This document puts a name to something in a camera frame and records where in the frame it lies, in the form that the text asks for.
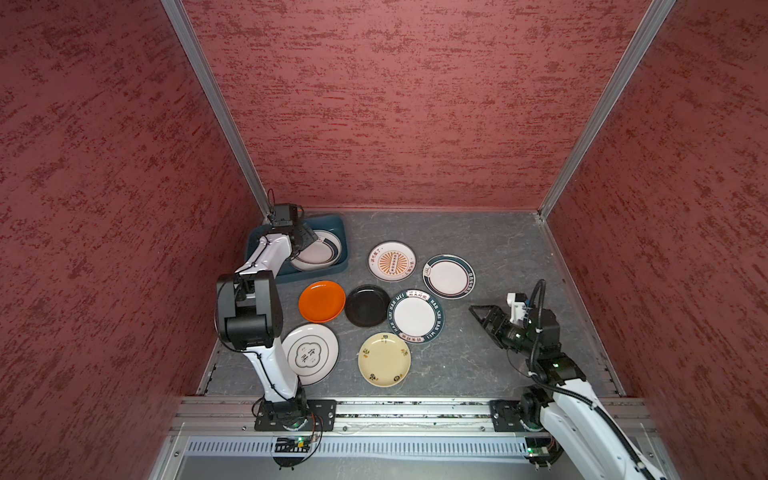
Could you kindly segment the large green red rimmed plate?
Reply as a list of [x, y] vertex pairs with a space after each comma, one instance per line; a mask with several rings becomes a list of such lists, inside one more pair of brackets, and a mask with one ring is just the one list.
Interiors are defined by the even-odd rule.
[[317, 240], [291, 260], [291, 265], [299, 271], [324, 269], [341, 257], [342, 244], [334, 233], [326, 230], [315, 230], [314, 233]]

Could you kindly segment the small green rimmed plate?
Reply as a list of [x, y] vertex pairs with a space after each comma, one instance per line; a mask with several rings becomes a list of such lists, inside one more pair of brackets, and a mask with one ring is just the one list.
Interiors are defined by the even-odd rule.
[[468, 296], [475, 287], [476, 274], [462, 257], [439, 254], [426, 261], [422, 278], [425, 286], [443, 299]]

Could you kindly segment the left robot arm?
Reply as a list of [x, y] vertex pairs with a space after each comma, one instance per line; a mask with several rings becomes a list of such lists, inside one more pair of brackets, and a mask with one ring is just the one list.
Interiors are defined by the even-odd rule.
[[308, 416], [308, 407], [281, 342], [283, 310], [276, 276], [317, 235], [296, 204], [275, 205], [267, 221], [244, 265], [217, 280], [215, 330], [225, 347], [251, 363], [263, 387], [262, 406], [273, 420], [292, 428]]

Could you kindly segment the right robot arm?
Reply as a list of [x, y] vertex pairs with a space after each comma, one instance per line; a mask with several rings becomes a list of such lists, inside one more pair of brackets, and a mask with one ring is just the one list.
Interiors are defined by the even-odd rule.
[[493, 401], [494, 421], [549, 433], [585, 479], [665, 479], [613, 420], [580, 367], [563, 353], [556, 315], [530, 301], [522, 309], [522, 320], [515, 322], [495, 305], [469, 307], [495, 345], [527, 356], [526, 376], [533, 382], [518, 401]]

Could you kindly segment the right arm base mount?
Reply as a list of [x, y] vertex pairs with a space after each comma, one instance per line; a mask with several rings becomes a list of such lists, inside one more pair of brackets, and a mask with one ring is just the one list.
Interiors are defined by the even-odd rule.
[[541, 412], [547, 406], [547, 402], [531, 399], [491, 400], [489, 409], [493, 429], [497, 433], [542, 432]]

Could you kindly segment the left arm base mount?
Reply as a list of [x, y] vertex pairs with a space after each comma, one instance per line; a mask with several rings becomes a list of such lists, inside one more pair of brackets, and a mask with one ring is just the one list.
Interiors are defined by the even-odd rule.
[[254, 430], [259, 432], [329, 432], [334, 429], [336, 400], [294, 399], [262, 402], [255, 411]]

